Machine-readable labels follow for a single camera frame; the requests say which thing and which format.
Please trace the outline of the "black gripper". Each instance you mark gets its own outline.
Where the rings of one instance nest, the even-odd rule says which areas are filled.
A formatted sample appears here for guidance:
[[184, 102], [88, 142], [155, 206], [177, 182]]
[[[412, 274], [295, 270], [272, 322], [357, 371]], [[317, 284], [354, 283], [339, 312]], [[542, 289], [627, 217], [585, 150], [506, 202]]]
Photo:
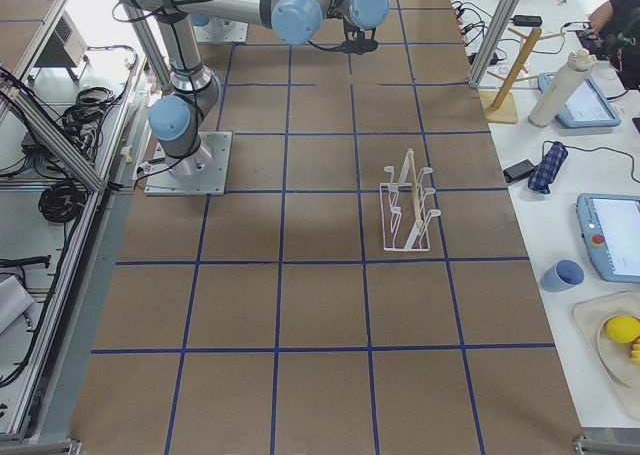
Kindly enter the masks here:
[[349, 22], [344, 23], [346, 45], [377, 45], [376, 28], [363, 29]]

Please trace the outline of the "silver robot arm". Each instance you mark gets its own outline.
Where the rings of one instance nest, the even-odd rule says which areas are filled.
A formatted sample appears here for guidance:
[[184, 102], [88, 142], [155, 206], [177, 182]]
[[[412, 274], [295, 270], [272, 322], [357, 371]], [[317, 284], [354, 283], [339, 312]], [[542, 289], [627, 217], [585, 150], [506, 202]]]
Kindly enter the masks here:
[[192, 16], [260, 25], [288, 45], [310, 42], [324, 20], [339, 19], [345, 40], [336, 50], [363, 54], [376, 49], [375, 30], [390, 10], [390, 0], [118, 1], [156, 19], [168, 53], [172, 90], [148, 112], [164, 164], [141, 176], [147, 194], [164, 196], [221, 195], [226, 183], [232, 135], [201, 129], [221, 84], [203, 62]]

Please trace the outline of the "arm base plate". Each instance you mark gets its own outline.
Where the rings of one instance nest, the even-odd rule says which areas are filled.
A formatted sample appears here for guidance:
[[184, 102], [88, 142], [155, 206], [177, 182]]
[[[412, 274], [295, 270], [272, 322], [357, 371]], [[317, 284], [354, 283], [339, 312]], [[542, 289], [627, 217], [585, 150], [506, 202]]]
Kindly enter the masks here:
[[199, 44], [242, 44], [246, 42], [246, 23], [211, 17], [206, 25], [194, 26]]
[[201, 132], [197, 152], [168, 170], [168, 158], [151, 169], [144, 192], [149, 196], [223, 195], [231, 153], [231, 132]]

